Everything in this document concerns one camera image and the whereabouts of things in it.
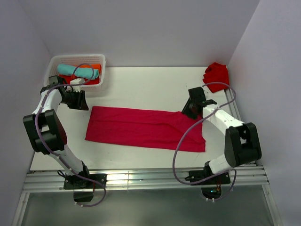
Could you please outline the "pink t shirt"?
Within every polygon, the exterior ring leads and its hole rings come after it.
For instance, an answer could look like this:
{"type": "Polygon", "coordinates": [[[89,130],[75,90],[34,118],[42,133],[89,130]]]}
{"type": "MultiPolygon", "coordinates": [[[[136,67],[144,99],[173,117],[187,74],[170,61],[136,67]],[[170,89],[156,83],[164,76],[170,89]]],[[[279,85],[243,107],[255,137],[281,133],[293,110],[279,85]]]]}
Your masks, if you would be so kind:
{"type": "Polygon", "coordinates": [[[202,125],[180,139],[196,121],[181,112],[93,106],[86,141],[202,153],[202,125]]]}

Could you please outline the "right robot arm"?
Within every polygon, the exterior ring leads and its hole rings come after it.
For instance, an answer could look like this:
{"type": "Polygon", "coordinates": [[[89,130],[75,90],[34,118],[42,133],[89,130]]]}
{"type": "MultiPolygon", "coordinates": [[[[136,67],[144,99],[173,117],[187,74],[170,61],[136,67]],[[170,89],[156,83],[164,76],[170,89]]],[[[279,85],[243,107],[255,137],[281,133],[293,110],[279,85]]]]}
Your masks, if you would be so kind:
{"type": "Polygon", "coordinates": [[[202,87],[188,90],[189,99],[182,113],[191,119],[201,116],[225,136],[224,154],[204,166],[204,180],[215,183],[220,172],[261,159],[262,152],[257,128],[253,123],[237,120],[212,99],[207,99],[202,87]]]}

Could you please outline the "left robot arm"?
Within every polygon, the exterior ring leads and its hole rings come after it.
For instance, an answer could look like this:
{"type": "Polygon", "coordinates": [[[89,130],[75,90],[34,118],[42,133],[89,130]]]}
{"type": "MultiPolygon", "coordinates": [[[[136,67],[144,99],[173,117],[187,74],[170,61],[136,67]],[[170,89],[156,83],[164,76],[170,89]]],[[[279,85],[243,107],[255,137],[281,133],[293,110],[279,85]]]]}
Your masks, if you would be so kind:
{"type": "Polygon", "coordinates": [[[69,84],[59,76],[51,76],[49,85],[40,91],[41,99],[32,114],[23,117],[23,124],[32,148],[37,153],[52,157],[65,169],[67,177],[75,176],[75,183],[86,188],[92,177],[86,165],[78,159],[67,145],[67,135],[56,111],[60,104],[70,109],[87,111],[85,91],[81,86],[86,81],[73,79],[69,84]]]}

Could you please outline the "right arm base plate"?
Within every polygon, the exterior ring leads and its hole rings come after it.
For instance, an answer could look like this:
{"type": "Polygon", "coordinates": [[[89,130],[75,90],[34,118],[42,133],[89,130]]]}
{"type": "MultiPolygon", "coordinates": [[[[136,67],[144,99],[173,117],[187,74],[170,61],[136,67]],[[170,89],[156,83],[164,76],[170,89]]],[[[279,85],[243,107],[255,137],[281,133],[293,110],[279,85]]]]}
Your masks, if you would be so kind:
{"type": "Polygon", "coordinates": [[[185,181],[190,182],[193,186],[196,185],[228,185],[230,184],[230,175],[228,172],[214,176],[208,170],[191,170],[185,181]]]}

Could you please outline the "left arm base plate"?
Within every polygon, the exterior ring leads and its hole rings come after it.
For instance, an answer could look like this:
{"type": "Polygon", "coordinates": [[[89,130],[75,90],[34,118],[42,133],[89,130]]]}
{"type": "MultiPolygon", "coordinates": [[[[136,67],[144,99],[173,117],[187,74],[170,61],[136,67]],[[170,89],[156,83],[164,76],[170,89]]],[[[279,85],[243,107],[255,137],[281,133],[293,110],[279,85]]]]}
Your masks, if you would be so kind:
{"type": "Polygon", "coordinates": [[[79,190],[79,189],[101,189],[106,186],[107,175],[103,173],[90,174],[90,180],[81,179],[77,176],[66,176],[63,189],[64,190],[79,190]]]}

